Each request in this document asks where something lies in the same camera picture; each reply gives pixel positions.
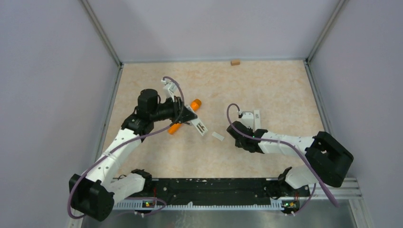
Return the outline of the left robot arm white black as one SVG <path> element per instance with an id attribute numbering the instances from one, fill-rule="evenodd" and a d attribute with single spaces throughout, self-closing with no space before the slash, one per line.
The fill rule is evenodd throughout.
<path id="1" fill-rule="evenodd" d="M 153 131 L 155 122 L 171 120 L 175 124 L 198 118 L 182 99 L 182 96 L 168 95 L 165 102 L 161 102 L 154 89 L 140 92 L 134 112 L 124 120 L 103 155 L 82 175 L 75 174 L 70 178 L 67 212 L 72 219 L 89 216 L 103 221 L 115 204 L 130 195 L 138 193 L 147 196 L 152 192 L 152 183 L 147 180 L 150 174 L 147 172 L 135 171 L 117 181 L 113 181 L 113 178 L 129 154 L 145 138 L 158 133 Z"/>

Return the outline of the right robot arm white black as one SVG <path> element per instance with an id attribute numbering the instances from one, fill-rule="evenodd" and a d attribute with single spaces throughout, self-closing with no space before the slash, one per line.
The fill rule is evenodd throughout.
<path id="1" fill-rule="evenodd" d="M 341 143 L 324 131 L 314 136 L 289 136 L 265 129 L 254 131 L 234 121 L 227 132 L 235 139 L 236 147 L 250 153 L 280 154 L 303 161 L 303 165 L 287 169 L 285 178 L 278 183 L 279 191 L 285 196 L 314 183 L 339 188 L 354 160 Z"/>

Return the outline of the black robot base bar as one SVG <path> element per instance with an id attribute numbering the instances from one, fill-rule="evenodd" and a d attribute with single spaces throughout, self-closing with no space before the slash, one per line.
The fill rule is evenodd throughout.
<path id="1" fill-rule="evenodd" d="M 159 178 L 146 181 L 142 191 L 131 196 L 158 198 L 169 206 L 269 205 L 282 197 L 308 197 L 308 186 L 293 189 L 276 178 Z"/>

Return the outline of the small white battery cover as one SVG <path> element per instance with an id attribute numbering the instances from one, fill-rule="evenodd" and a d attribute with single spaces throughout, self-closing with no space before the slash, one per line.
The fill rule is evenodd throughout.
<path id="1" fill-rule="evenodd" d="M 224 136 L 222 136 L 221 134 L 219 134 L 217 132 L 213 132 L 212 136 L 215 137 L 216 139 L 220 140 L 221 142 L 225 139 Z"/>

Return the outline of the small white remote control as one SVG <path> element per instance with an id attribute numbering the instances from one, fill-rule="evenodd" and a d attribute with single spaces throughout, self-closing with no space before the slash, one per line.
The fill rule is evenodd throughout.
<path id="1" fill-rule="evenodd" d="M 198 131 L 198 133 L 201 136 L 204 136 L 207 132 L 208 129 L 205 126 L 205 124 L 201 121 L 200 118 L 196 118 L 190 121 L 191 125 L 195 127 L 195 129 Z"/>

